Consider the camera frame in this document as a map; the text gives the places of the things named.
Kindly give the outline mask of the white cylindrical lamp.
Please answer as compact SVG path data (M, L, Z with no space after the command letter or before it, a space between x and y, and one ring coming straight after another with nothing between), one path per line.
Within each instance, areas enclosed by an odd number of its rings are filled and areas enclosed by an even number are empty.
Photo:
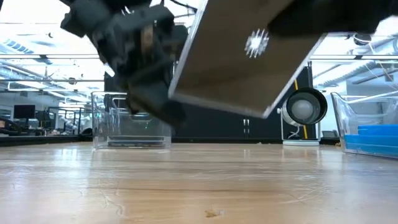
M328 109L325 96L318 90L310 87L295 90L277 109L280 115L280 133L282 144L285 146L310 146L317 147L321 141L320 121L325 117ZM296 132L287 138L284 135L284 124L297 128ZM316 139L294 139L299 137L301 127L316 125Z

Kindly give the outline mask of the blue plastic case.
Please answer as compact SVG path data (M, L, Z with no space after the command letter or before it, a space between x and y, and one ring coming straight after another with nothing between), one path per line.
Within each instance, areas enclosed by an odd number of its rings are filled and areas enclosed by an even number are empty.
M398 146L383 146L374 144L346 143L346 152L367 154L371 156L398 158Z
M344 136L344 140L345 142L356 144L398 147L398 136L367 136L359 134L347 134Z
M398 124L360 125L358 134L368 136L398 136Z

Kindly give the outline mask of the black ceiling device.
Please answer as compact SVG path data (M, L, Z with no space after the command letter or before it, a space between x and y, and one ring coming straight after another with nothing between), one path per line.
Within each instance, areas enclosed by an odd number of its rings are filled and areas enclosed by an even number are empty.
M353 42L356 45L359 45L359 46L367 45L371 41L372 41L372 35L371 34L355 33L353 35Z

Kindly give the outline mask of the black partition panel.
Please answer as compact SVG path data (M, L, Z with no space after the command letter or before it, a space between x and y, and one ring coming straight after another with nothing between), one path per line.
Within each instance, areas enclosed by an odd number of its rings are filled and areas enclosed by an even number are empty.
M245 117L240 114L211 110L184 104L187 115L185 125L176 129L172 142L279 142L280 115L273 111L267 119ZM297 128L284 124L284 135L287 138ZM315 126L300 128L297 138L314 138Z

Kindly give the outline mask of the black monitor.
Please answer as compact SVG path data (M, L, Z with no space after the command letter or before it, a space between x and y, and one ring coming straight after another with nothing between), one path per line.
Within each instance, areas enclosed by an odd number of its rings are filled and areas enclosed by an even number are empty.
M35 118L35 105L14 105L15 119L33 119Z

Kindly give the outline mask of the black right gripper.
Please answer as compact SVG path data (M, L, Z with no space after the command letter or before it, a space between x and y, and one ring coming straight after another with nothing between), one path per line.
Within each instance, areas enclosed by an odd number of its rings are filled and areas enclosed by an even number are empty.
M379 23L398 16L398 0L311 0L287 7L267 25L279 36L315 35L327 32L372 34Z

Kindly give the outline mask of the clear plastic bin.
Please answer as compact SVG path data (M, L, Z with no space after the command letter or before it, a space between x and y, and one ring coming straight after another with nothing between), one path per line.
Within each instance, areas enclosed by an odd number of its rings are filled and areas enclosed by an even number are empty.
M93 144L95 149L109 148L108 138L164 138L164 149L170 148L172 129L149 113L132 114L127 107L127 94L94 91L91 94Z
M344 136L358 134L358 126L398 124L398 90L373 96L332 93L331 97L344 152L347 143Z

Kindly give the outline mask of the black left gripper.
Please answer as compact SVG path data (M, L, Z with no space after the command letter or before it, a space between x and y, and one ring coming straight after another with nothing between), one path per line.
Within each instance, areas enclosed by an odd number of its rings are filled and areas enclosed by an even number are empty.
M169 98L172 67L181 55L188 29L152 0L60 0L69 7L60 27L86 36L99 59L127 85L127 107L171 126L183 126L186 113Z

